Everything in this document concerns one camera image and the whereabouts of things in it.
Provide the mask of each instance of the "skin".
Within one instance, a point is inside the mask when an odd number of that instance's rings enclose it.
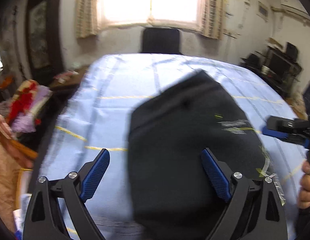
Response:
[[[301,209],[310,207],[310,164],[305,161],[302,166],[302,171],[305,173],[300,181],[300,191],[298,194],[297,205]]]

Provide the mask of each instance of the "beige curtain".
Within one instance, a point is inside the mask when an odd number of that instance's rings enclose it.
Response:
[[[225,0],[202,0],[200,33],[213,39],[222,39]]]
[[[97,34],[97,1],[76,0],[76,38],[85,38]]]

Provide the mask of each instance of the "light blue sheet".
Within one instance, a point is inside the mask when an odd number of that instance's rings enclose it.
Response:
[[[305,150],[260,134],[268,115],[295,118],[289,105],[251,71],[215,60],[181,55],[107,55],[94,62],[68,109],[58,117],[41,176],[60,179],[92,161],[101,148],[110,165],[88,211],[107,240],[140,239],[142,227],[132,219],[127,162],[127,132],[132,110],[176,84],[186,74],[203,69],[234,97],[272,158],[285,193],[289,240],[295,238],[296,198]],[[78,239],[69,215],[66,226]]]

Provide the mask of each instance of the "metal pin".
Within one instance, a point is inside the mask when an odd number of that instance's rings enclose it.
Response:
[[[240,178],[242,178],[242,174],[240,173],[240,172],[235,172],[234,173],[234,177],[236,178],[236,179],[240,179]]]
[[[38,182],[39,183],[43,183],[43,182],[45,182],[46,181],[46,178],[45,177],[40,177],[39,179],[38,179]]]
[[[267,183],[272,183],[273,180],[272,180],[271,177],[266,177],[266,178],[265,178],[265,181],[266,181]]]
[[[76,178],[77,177],[77,172],[73,171],[73,172],[69,173],[68,177],[70,177],[71,179]]]

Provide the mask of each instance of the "air conditioner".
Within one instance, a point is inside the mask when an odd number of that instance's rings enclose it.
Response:
[[[281,7],[293,16],[300,16],[310,20],[310,16],[299,0],[281,0]]]

